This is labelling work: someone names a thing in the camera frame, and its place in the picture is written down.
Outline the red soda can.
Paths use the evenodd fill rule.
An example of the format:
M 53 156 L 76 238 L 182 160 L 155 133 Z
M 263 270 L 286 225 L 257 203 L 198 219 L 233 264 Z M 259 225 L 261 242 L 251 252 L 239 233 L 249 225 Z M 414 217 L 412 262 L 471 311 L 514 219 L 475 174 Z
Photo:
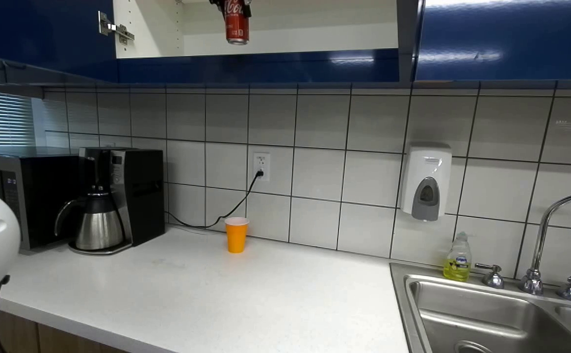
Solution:
M 226 38 L 233 44 L 249 40 L 249 17 L 243 15 L 243 0 L 226 0 Z

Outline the stainless steel sink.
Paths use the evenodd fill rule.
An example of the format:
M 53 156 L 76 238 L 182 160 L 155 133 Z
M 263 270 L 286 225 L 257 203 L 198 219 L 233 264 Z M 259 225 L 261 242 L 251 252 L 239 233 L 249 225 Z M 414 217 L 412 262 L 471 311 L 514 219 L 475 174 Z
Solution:
M 390 262 L 408 353 L 571 353 L 571 299 Z

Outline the orange plastic cup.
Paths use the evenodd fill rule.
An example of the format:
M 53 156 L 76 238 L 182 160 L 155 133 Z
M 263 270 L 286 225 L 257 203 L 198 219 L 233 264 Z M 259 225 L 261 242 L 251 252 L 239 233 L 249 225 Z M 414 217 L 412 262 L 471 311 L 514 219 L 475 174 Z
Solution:
M 228 250 L 229 252 L 243 252 L 245 240 L 249 231 L 247 217 L 228 217 L 226 219 L 226 236 L 228 236 Z

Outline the white soap dispenser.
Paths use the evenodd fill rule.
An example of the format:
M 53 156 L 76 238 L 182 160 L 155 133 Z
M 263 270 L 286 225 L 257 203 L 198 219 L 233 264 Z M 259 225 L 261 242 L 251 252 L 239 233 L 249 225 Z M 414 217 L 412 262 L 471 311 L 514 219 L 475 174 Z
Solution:
M 437 221 L 447 205 L 451 148 L 443 142 L 412 142 L 406 154 L 400 207 L 420 221 Z

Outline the steel cabinet hinge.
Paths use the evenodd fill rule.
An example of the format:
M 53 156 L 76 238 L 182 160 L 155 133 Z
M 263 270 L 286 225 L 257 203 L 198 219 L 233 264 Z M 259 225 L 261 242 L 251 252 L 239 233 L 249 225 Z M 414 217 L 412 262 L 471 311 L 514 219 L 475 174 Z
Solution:
M 122 42 L 133 40 L 133 33 L 122 25 L 114 23 L 104 11 L 96 11 L 98 33 L 100 34 L 116 34 Z

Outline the steel coffee carafe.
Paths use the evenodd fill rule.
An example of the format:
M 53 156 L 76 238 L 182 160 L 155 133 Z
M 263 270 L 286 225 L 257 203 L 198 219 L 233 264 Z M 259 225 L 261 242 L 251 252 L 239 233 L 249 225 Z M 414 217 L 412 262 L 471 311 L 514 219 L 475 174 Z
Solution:
M 112 252 L 127 242 L 114 195 L 108 189 L 92 189 L 69 199 L 57 213 L 53 231 L 61 233 L 73 209 L 80 207 L 82 215 L 76 235 L 69 242 L 80 252 Z

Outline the black steel coffee maker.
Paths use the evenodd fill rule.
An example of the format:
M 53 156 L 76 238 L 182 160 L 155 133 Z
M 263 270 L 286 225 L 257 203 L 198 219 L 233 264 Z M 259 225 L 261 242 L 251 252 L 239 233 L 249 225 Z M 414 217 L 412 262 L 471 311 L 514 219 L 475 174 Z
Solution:
M 120 248 L 145 242 L 165 231 L 159 148 L 86 146 L 80 154 L 90 164 L 88 191 L 108 189 L 114 195 L 127 238 Z

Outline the blue upper cabinet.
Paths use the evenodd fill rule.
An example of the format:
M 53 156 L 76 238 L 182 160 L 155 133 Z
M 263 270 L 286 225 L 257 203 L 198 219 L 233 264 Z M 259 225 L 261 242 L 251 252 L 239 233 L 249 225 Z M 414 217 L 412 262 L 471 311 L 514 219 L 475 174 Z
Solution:
M 210 0 L 110 0 L 118 58 L 222 56 L 222 82 L 571 80 L 571 0 L 249 0 L 249 40 Z M 0 58 L 0 78 L 55 72 Z

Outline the white wall outlet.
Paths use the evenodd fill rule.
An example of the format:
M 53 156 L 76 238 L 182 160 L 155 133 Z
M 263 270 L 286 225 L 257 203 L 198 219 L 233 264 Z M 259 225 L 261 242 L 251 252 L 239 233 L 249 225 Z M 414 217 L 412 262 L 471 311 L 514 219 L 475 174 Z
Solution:
M 251 152 L 251 170 L 259 174 L 261 182 L 271 180 L 271 152 L 269 150 L 253 150 Z

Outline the black steel microwave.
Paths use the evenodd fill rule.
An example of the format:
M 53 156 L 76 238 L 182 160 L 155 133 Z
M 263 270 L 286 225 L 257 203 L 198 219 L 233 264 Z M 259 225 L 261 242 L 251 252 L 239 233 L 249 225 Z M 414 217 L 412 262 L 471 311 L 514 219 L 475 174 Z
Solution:
M 23 250 L 65 240 L 55 233 L 55 217 L 80 191 L 76 154 L 57 148 L 0 150 L 0 197 L 20 221 Z

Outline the yellow dish soap bottle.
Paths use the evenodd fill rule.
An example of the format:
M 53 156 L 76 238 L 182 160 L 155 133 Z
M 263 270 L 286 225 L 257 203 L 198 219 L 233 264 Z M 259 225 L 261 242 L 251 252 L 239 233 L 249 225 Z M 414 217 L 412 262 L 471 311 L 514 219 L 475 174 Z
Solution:
M 449 280 L 467 282 L 471 274 L 471 246 L 467 240 L 467 233 L 461 231 L 451 242 L 451 250 L 443 260 L 441 274 Z

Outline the wooden lower cabinet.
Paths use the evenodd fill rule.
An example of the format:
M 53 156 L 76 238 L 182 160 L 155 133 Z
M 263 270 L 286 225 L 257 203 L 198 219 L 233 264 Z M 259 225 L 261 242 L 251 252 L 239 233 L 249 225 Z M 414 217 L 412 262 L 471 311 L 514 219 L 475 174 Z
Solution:
M 6 311 L 0 311 L 0 340 L 6 353 L 124 353 Z

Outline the chrome sink faucet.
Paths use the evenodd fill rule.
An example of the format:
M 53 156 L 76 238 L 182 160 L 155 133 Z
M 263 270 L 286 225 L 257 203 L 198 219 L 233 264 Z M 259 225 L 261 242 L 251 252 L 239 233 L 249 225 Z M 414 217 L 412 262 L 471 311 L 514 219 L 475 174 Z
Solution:
M 528 293 L 543 293 L 555 280 L 571 274 L 571 229 L 555 227 L 555 215 L 571 209 L 571 193 L 555 199 L 540 215 L 534 250 L 528 268 L 518 276 L 518 287 Z

